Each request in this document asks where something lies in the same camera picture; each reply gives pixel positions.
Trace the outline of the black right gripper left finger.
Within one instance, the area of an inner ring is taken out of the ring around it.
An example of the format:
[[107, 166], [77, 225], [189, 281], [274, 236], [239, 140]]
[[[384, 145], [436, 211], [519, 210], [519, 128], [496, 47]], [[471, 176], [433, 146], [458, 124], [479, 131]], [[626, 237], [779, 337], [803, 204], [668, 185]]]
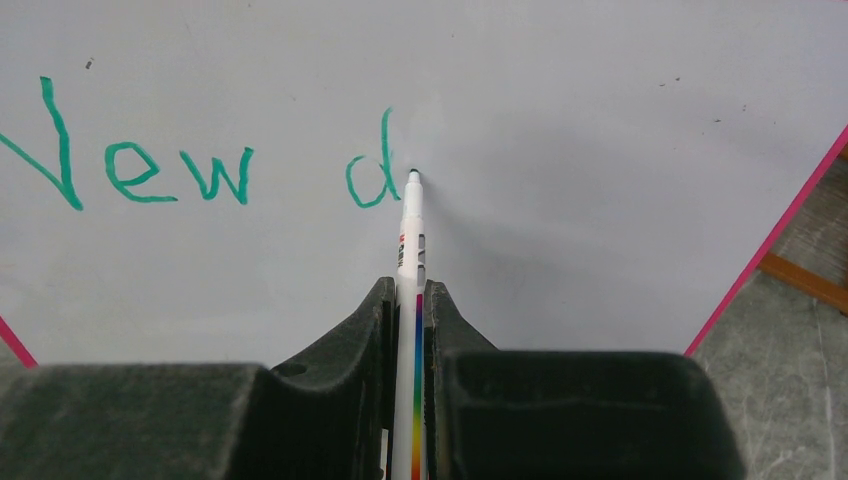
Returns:
[[5, 479], [378, 479], [392, 279], [285, 362], [76, 364], [1, 397]]

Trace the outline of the pink framed whiteboard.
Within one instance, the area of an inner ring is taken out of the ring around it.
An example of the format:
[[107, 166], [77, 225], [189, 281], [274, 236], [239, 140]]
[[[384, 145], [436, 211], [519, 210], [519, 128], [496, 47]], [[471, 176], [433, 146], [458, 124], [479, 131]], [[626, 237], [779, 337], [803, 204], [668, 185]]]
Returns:
[[5, 1], [22, 357], [300, 351], [396, 268], [514, 349], [681, 352], [847, 125], [843, 1]]

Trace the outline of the green white marker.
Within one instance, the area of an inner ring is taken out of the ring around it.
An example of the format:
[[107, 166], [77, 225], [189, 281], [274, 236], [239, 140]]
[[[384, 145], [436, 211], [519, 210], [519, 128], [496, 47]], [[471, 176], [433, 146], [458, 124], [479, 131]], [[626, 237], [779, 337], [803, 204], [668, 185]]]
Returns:
[[395, 276], [397, 357], [390, 477], [426, 479], [423, 291], [426, 284], [423, 185], [412, 169], [404, 188]]

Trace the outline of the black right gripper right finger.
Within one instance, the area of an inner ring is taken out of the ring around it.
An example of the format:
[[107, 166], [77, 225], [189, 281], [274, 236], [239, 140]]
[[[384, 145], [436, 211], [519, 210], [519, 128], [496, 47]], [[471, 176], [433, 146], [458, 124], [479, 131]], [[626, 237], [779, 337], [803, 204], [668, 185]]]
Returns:
[[500, 350], [447, 287], [423, 300], [434, 479], [742, 479], [713, 383], [692, 359]]

